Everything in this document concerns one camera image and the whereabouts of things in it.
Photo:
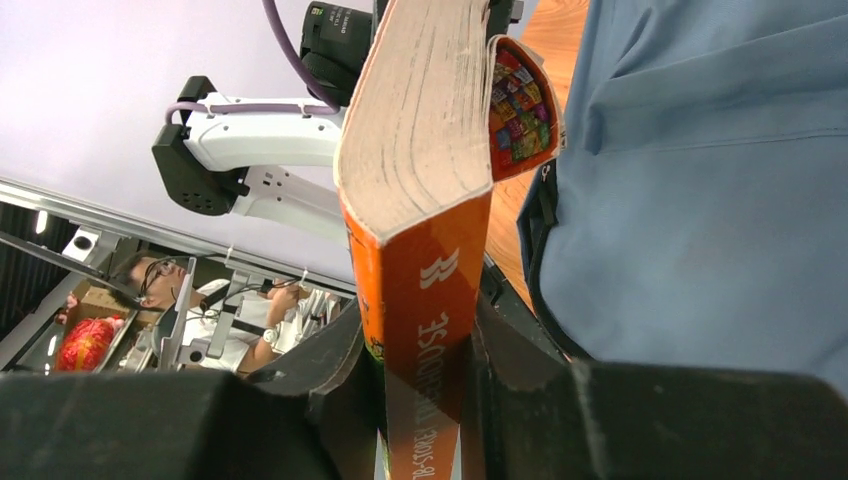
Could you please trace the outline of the orange treehouse book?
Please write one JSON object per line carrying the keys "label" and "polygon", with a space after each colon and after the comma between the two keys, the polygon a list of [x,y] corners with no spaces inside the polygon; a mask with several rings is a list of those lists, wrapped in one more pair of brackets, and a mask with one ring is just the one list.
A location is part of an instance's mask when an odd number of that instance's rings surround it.
{"label": "orange treehouse book", "polygon": [[542,59],[485,1],[392,1],[343,122],[334,181],[391,479],[447,479],[494,185],[565,146]]}

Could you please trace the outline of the blue-grey student backpack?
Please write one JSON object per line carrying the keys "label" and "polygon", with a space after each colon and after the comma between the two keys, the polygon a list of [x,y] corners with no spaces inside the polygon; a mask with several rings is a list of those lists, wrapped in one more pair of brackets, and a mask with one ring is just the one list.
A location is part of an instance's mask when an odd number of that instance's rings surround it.
{"label": "blue-grey student backpack", "polygon": [[572,359],[847,389],[847,5],[593,1],[519,215]]}

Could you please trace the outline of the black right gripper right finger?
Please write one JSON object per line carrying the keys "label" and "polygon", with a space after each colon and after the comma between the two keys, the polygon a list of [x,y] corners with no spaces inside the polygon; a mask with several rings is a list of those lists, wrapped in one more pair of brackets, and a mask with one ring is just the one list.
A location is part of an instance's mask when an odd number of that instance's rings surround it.
{"label": "black right gripper right finger", "polygon": [[553,357],[480,301],[466,479],[843,479],[847,404],[790,374]]}

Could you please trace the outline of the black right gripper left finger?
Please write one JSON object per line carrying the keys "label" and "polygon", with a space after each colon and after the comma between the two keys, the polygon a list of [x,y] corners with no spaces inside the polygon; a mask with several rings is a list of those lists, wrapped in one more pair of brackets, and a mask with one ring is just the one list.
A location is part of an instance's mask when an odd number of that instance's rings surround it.
{"label": "black right gripper left finger", "polygon": [[1,378],[5,479],[370,479],[378,402],[359,309],[247,378]]}

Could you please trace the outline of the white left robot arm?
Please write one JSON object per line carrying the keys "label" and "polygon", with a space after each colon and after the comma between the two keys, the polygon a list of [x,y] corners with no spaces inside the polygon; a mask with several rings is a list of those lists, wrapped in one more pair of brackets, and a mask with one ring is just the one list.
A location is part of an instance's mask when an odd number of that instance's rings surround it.
{"label": "white left robot arm", "polygon": [[309,95],[248,100],[222,94],[206,76],[190,77],[151,147],[169,198],[198,214],[266,219],[346,245],[335,189],[291,170],[332,166],[386,7],[375,1],[363,12],[313,1],[294,47],[276,3],[264,2],[272,32]]}

